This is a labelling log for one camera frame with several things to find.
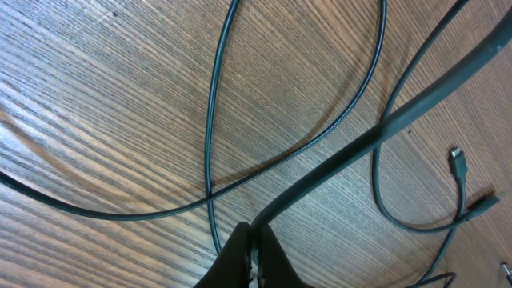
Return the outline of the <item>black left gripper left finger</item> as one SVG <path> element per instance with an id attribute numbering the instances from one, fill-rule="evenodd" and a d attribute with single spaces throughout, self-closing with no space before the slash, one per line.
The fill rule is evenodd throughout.
<path id="1" fill-rule="evenodd" d="M 194 288 L 244 288 L 250 283 L 249 228 L 240 222 Z"/>

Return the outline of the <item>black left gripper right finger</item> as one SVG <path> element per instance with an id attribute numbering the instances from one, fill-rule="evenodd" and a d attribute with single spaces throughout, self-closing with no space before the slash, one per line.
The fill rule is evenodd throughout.
<path id="1" fill-rule="evenodd" d="M 309 287 L 295 272 L 280 242 L 269 226 L 263 228 L 258 243 L 258 287 Z"/>

